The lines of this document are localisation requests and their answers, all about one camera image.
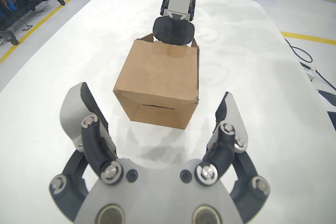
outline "screw hole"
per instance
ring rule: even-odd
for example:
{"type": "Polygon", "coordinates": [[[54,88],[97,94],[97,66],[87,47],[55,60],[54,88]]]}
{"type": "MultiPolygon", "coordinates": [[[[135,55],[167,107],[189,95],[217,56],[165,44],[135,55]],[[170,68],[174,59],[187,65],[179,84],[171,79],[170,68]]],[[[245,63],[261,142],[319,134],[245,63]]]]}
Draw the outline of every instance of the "screw hole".
{"type": "Polygon", "coordinates": [[[138,178],[138,172],[135,169],[132,169],[127,172],[126,179],[130,183],[134,183],[138,178]]]}
{"type": "Polygon", "coordinates": [[[182,170],[181,174],[180,174],[180,178],[182,180],[182,182],[184,183],[190,183],[192,176],[191,173],[188,170],[182,170]]]}

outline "caster wheel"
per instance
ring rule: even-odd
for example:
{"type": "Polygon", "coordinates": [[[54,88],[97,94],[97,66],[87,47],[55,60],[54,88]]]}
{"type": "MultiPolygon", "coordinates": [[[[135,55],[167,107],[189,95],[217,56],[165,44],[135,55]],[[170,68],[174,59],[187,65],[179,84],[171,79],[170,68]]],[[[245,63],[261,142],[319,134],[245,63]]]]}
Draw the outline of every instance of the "caster wheel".
{"type": "Polygon", "coordinates": [[[10,42],[15,46],[19,45],[19,41],[17,39],[11,39],[10,42]]]}

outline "power strip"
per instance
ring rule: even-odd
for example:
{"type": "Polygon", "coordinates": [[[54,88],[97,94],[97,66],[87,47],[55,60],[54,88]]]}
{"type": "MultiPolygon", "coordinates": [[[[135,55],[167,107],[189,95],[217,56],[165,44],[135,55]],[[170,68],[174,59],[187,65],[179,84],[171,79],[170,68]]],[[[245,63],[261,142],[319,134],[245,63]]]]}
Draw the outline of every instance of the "power strip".
{"type": "Polygon", "coordinates": [[[301,66],[303,67],[304,71],[306,72],[307,76],[310,80],[314,79],[316,77],[316,67],[314,66],[308,66],[302,62],[300,62],[301,66]]]}

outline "black suction pad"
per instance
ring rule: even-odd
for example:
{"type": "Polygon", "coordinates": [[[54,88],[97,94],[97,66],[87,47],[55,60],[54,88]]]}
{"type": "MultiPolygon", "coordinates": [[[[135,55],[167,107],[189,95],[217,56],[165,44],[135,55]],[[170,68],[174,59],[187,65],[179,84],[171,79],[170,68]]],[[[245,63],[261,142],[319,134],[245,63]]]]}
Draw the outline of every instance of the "black suction pad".
{"type": "Polygon", "coordinates": [[[195,34],[195,27],[186,20],[174,20],[169,16],[155,20],[153,34],[157,40],[171,45],[189,44],[195,34]]]}

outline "table surface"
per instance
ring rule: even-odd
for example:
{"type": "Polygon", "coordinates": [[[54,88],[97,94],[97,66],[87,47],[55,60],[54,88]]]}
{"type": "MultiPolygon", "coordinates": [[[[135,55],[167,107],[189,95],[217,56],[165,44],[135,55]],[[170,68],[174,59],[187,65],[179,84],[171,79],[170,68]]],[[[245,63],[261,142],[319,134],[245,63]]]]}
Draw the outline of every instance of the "table surface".
{"type": "MultiPolygon", "coordinates": [[[[197,0],[199,105],[186,130],[130,122],[113,87],[133,40],[151,33],[162,0],[91,0],[0,93],[1,223],[69,223],[49,182],[74,151],[62,130],[67,91],[86,81],[119,157],[147,167],[202,158],[226,91],[249,135],[248,153],[271,185],[251,223],[334,223],[336,133],[318,93],[262,7],[197,0]]],[[[97,180],[85,172],[88,188],[97,180]]],[[[231,191],[229,169],[222,181],[231,191]]]]}

